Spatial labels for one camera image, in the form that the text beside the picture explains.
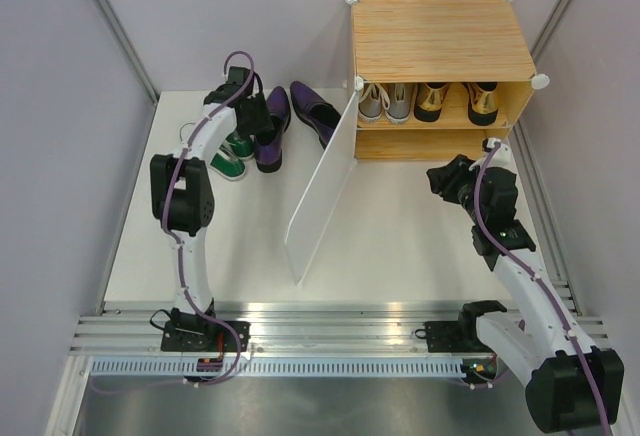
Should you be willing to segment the grey sneaker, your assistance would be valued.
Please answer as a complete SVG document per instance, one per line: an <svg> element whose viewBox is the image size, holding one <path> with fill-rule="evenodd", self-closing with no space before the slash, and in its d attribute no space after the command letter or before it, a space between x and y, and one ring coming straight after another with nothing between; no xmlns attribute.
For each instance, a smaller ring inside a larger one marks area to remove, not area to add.
<svg viewBox="0 0 640 436"><path fill-rule="evenodd" d="M378 83L366 83L359 93L358 115L361 121L373 123L386 112L389 103L385 88Z"/></svg>
<svg viewBox="0 0 640 436"><path fill-rule="evenodd" d="M386 109L387 119L392 124L403 124L409 119L414 85L410 83L392 83L388 85L389 103Z"/></svg>

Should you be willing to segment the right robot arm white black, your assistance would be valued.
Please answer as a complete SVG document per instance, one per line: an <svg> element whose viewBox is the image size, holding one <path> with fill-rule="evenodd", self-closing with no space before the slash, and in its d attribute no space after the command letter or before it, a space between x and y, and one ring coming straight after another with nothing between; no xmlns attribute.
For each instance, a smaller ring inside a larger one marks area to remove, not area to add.
<svg viewBox="0 0 640 436"><path fill-rule="evenodd" d="M601 349L563 304L536 244L517 219L514 172L458 155L427 170L430 190L464 209L474 249L505 286L523 321L497 301L467 303L459 313L459 344L488 347L524 387L529 414L544 433L591 427L610 434L617 421L624 364Z"/></svg>

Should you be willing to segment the purple loafer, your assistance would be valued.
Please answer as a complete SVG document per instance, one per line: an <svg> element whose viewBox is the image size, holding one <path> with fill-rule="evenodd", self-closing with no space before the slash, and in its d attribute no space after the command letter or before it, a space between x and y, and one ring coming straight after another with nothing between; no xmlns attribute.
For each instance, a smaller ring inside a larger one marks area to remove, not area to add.
<svg viewBox="0 0 640 436"><path fill-rule="evenodd" d="M308 127L314 130L323 149L329 144L340 120L341 113L311 87L300 81L290 85L294 112Z"/></svg>
<svg viewBox="0 0 640 436"><path fill-rule="evenodd" d="M254 138L256 166L263 173L274 173L282 165L283 140L291 121L288 95L282 86L275 87L266 99L273 129Z"/></svg>

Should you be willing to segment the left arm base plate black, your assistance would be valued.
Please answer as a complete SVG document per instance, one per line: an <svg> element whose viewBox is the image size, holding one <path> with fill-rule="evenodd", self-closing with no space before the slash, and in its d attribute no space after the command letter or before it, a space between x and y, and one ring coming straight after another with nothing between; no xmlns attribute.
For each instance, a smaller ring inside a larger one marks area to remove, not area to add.
<svg viewBox="0 0 640 436"><path fill-rule="evenodd" d="M228 329L214 325L212 329L175 329L165 325L160 350L163 352L224 352L235 353L237 344Z"/></svg>

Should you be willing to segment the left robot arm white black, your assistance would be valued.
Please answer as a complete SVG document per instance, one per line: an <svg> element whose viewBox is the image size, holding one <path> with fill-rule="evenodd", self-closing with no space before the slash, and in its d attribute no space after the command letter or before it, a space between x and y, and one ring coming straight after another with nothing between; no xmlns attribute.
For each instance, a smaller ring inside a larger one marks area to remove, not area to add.
<svg viewBox="0 0 640 436"><path fill-rule="evenodd" d="M247 137L270 126L262 83L249 68L233 66L226 80L204 99L202 116L180 146L150 162L151 208L168 236L176 275L176 296L167 313L165 352L246 350L249 325L219 319L209 286L205 255L215 199L209 166L233 132Z"/></svg>

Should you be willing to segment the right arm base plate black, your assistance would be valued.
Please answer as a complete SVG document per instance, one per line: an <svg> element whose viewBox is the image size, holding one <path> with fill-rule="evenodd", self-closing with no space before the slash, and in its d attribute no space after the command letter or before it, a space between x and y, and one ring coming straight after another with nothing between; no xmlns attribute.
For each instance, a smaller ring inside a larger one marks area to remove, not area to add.
<svg viewBox="0 0 640 436"><path fill-rule="evenodd" d="M427 321L423 330L430 353L470 352L474 348L469 331L458 321Z"/></svg>

